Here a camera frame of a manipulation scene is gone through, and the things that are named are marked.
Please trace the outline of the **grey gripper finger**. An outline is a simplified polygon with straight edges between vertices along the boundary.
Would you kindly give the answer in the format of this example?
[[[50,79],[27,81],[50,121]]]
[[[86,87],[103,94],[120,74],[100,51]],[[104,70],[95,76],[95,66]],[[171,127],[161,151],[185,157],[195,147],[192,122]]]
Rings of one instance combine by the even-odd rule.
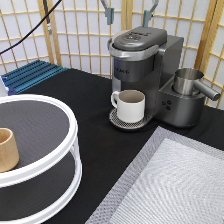
[[[143,27],[147,27],[148,26],[148,23],[152,19],[153,12],[156,9],[156,7],[158,6],[158,3],[159,3],[159,0],[152,0],[152,7],[151,7],[151,9],[144,11],[143,23],[142,23]]]
[[[114,22],[114,9],[109,6],[106,0],[100,0],[105,10],[105,17],[107,18],[107,24],[112,25]]]

